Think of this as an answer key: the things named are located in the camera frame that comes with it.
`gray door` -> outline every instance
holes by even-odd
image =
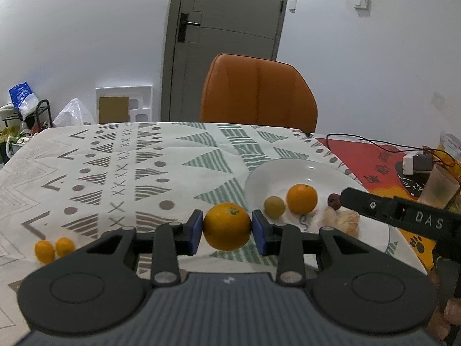
[[[203,83],[216,55],[275,58],[283,11],[284,0],[181,0],[172,64],[170,120],[199,119]]]

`paw print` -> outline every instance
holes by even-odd
[[[423,254],[424,253],[424,245],[422,244],[422,239],[419,235],[413,235],[411,238],[410,238],[410,246],[411,247],[416,247],[416,249],[418,250],[418,252],[420,254]]]

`chair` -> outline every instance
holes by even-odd
[[[293,66],[220,54],[205,79],[200,121],[290,127],[308,133],[317,125],[317,104]]]

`translucent cup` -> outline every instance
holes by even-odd
[[[443,209],[460,187],[443,167],[434,165],[418,202]]]

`brown cardboard box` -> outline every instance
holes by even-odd
[[[99,99],[99,123],[130,122],[128,96],[107,96]]]

